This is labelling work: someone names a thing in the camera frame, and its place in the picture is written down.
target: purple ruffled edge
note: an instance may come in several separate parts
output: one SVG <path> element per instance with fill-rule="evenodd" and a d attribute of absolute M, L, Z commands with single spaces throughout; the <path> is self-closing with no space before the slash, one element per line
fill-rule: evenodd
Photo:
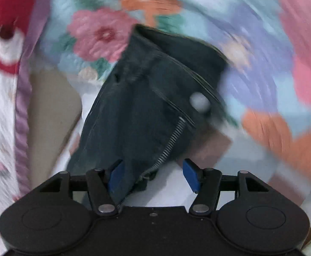
<path fill-rule="evenodd" d="M 42 34 L 49 14 L 50 0 L 36 0 L 31 13 L 29 29 L 25 38 L 18 72 L 15 113 L 15 161 L 20 196 L 23 196 L 30 191 L 28 163 L 28 107 L 30 104 L 32 86 L 29 78 L 29 58 Z"/>

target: jeans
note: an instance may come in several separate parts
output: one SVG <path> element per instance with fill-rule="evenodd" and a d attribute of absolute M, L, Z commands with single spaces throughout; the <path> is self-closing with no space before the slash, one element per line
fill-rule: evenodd
<path fill-rule="evenodd" d="M 120 203 L 135 183 L 184 153 L 207 118 L 223 115 L 216 89 L 226 65 L 224 55 L 205 42 L 136 25 L 67 169 L 81 175 L 123 160 L 122 178 L 110 192 Z M 204 112 L 190 103 L 194 93 L 208 99 Z"/>

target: purple flower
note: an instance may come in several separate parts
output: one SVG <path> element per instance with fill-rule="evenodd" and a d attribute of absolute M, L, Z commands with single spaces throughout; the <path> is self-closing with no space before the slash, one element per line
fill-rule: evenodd
<path fill-rule="evenodd" d="M 253 110 L 277 112 L 273 75 L 291 72 L 291 44 L 269 34 L 246 4 L 235 8 L 229 23 L 210 19 L 207 28 L 210 43 L 229 59 L 220 93 L 233 95 Z"/>

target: beige surface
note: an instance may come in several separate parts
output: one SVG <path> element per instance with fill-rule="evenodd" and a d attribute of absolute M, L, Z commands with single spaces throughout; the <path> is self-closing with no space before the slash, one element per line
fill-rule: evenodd
<path fill-rule="evenodd" d="M 45 181 L 81 115 L 81 99 L 57 71 L 31 75 L 28 137 L 32 188 Z"/>

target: screw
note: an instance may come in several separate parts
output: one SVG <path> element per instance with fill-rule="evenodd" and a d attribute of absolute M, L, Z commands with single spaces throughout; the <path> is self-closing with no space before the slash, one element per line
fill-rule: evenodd
<path fill-rule="evenodd" d="M 112 204 L 102 204 L 99 206 L 99 211 L 104 214 L 114 212 L 114 210 L 115 206 Z"/>
<path fill-rule="evenodd" d="M 192 209 L 196 213 L 206 213 L 209 210 L 209 207 L 204 204 L 196 204 L 192 207 Z"/>

